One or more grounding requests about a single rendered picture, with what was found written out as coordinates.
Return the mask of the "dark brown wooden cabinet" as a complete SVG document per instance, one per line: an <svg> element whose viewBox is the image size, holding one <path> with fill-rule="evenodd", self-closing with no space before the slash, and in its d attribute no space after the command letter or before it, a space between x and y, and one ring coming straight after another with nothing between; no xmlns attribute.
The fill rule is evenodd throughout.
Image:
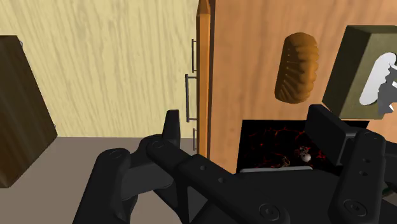
<svg viewBox="0 0 397 224"><path fill-rule="evenodd" d="M0 36L0 188L9 188L57 137L17 36Z"/></svg>

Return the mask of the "olive green tissue box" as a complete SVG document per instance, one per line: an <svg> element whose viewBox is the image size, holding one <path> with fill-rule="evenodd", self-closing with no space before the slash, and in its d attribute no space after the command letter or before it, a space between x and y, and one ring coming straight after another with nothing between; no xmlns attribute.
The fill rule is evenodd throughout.
<svg viewBox="0 0 397 224"><path fill-rule="evenodd" d="M377 103L363 106L359 98L374 62L384 53L397 55L397 26L348 25L323 95L323 104L342 119L376 119Z"/></svg>

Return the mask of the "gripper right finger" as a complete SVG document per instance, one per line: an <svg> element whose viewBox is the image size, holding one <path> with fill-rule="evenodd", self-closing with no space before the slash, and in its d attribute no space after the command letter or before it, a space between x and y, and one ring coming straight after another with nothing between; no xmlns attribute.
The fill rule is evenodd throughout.
<svg viewBox="0 0 397 224"><path fill-rule="evenodd" d="M397 190L397 143L349 126L321 104L309 106L305 133L343 167L328 208L331 224L397 224L397 206L382 198L383 183Z"/></svg>

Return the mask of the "white tissue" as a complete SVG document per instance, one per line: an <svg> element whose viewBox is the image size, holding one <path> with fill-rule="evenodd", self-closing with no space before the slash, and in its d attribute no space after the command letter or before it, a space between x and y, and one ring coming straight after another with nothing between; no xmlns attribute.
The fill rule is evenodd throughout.
<svg viewBox="0 0 397 224"><path fill-rule="evenodd" d="M375 62L365 83L359 103L368 106L377 103L378 114L392 113L397 102L397 55L382 54Z"/></svg>

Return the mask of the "light brown wooden dresser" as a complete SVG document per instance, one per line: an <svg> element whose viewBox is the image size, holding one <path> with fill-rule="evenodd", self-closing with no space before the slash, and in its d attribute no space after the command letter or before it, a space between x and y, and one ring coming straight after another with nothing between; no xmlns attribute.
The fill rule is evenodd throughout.
<svg viewBox="0 0 397 224"><path fill-rule="evenodd" d="M237 169L244 120L303 120L322 101L348 25L397 25L397 0L199 0L197 151ZM284 40L304 32L319 47L310 97L278 101L274 87Z"/></svg>

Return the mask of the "brown bread loaf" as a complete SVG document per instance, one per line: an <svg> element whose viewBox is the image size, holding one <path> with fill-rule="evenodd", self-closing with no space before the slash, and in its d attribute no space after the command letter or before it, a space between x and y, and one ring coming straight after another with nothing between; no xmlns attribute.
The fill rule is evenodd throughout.
<svg viewBox="0 0 397 224"><path fill-rule="evenodd" d="M275 83L275 98L288 104L306 101L314 88L319 49L315 38L304 32L284 40Z"/></svg>

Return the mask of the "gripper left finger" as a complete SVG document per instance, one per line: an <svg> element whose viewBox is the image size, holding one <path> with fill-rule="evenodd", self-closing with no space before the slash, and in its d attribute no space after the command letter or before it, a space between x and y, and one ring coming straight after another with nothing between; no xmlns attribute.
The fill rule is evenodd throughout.
<svg viewBox="0 0 397 224"><path fill-rule="evenodd" d="M290 224L278 202L202 155L180 149L179 111L168 110L163 132L130 153L100 153L72 224L129 224L142 193L155 192L182 224Z"/></svg>

